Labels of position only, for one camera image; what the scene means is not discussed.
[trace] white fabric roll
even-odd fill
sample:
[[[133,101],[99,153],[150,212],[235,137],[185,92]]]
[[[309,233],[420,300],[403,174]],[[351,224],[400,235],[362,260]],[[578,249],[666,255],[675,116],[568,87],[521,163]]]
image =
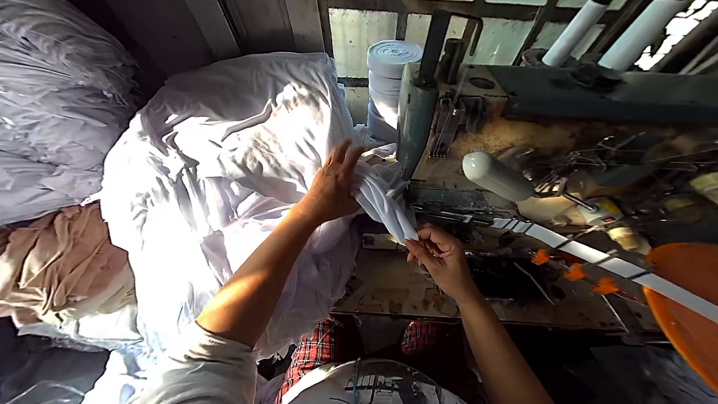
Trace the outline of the white fabric roll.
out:
[[[366,126],[375,139],[394,143],[398,138],[396,129],[387,124],[386,120],[379,115],[371,100],[369,101],[369,108],[367,108]]]
[[[398,121],[398,104],[399,96],[389,96],[387,94],[375,93],[369,88],[369,98],[372,100],[373,107],[390,127],[396,129]]]
[[[384,94],[399,95],[400,78],[387,78],[369,70],[369,88]]]
[[[423,50],[415,43],[384,40],[369,47],[366,64],[369,70],[387,78],[401,79],[404,65],[418,62]]]

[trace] white tape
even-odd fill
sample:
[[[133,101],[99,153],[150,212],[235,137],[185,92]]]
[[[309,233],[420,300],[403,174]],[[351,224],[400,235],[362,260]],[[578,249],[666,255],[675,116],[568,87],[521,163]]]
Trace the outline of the white tape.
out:
[[[550,247],[556,247],[567,240],[566,237],[557,234],[555,231],[539,226],[538,224],[526,223],[516,219],[493,219],[493,221],[493,227],[507,229],[514,233],[531,236],[534,239],[543,241]],[[560,249],[591,263],[599,262],[600,260],[609,257],[608,254],[579,242],[566,243],[561,246]],[[614,257],[606,262],[602,262],[598,264],[598,266],[622,277],[630,277],[645,272],[643,268],[617,257]],[[694,295],[675,283],[663,279],[655,274],[638,277],[634,280],[634,282],[646,286],[647,288],[650,288],[661,295],[664,295],[667,298],[690,308],[709,320],[718,323],[718,306],[700,296]]]

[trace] beige fabric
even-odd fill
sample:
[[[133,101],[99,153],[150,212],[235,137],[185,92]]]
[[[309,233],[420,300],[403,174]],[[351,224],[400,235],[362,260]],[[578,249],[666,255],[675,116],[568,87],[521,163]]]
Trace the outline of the beige fabric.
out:
[[[100,206],[69,206],[15,229],[0,255],[0,316],[17,326],[90,312],[110,312],[134,299],[133,285],[103,302],[102,294],[127,265],[127,253],[110,243]]]

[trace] metal bracket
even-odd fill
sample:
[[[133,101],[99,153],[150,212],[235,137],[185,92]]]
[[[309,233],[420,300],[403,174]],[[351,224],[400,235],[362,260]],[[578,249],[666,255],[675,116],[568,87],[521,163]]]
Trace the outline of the metal bracket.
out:
[[[454,105],[450,98],[439,100],[439,118],[437,119],[436,137],[429,157],[445,158],[449,147],[456,138],[459,125],[464,120],[466,109],[461,100]]]

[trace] pile of fabric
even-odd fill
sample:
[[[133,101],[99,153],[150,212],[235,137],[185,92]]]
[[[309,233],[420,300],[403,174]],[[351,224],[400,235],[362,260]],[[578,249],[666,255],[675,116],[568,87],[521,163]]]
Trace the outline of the pile of fabric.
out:
[[[20,334],[110,349],[140,340],[127,253],[110,243],[97,203],[19,227],[0,251],[0,316]]]
[[[129,253],[134,271],[142,364],[133,372],[122,366],[128,358],[111,356],[86,402],[116,397],[128,382],[141,387],[130,377],[178,340],[347,138],[377,145],[353,129],[324,53],[249,55],[166,82],[109,152],[99,193],[112,242]],[[386,180],[397,177],[396,166],[360,162],[357,200],[397,239],[416,238],[387,197]],[[358,248],[352,219],[314,232],[256,345],[259,358],[283,354],[343,296]]]
[[[0,1],[0,225],[99,190],[134,111],[132,65],[66,0]]]

